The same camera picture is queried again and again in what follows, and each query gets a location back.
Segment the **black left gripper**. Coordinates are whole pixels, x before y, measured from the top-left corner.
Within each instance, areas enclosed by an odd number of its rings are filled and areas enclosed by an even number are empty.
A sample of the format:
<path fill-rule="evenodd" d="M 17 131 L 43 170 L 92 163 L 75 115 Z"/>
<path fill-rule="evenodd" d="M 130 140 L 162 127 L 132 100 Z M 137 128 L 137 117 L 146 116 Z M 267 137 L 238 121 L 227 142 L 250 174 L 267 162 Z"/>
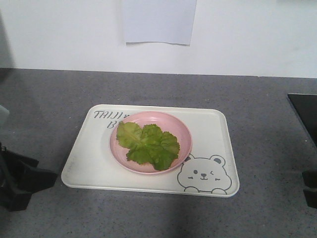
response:
<path fill-rule="evenodd" d="M 17 157 L 17 182 L 10 174 L 4 159 L 6 147 L 0 144 L 0 205 L 8 211 L 26 210 L 33 193 L 51 188 L 57 173 L 38 168 L 39 161 L 14 154 Z"/>

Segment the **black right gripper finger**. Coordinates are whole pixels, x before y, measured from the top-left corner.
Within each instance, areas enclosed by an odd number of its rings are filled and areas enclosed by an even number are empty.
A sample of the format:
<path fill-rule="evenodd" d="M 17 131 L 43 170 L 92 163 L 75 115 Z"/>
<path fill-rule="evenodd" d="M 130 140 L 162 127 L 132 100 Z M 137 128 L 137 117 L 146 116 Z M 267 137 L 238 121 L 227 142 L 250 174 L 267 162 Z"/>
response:
<path fill-rule="evenodd" d="M 302 172 L 303 181 L 306 187 L 316 189 L 317 188 L 317 171 L 308 170 Z"/>
<path fill-rule="evenodd" d="M 309 207 L 317 208 L 317 192 L 304 189 L 304 196 Z"/>

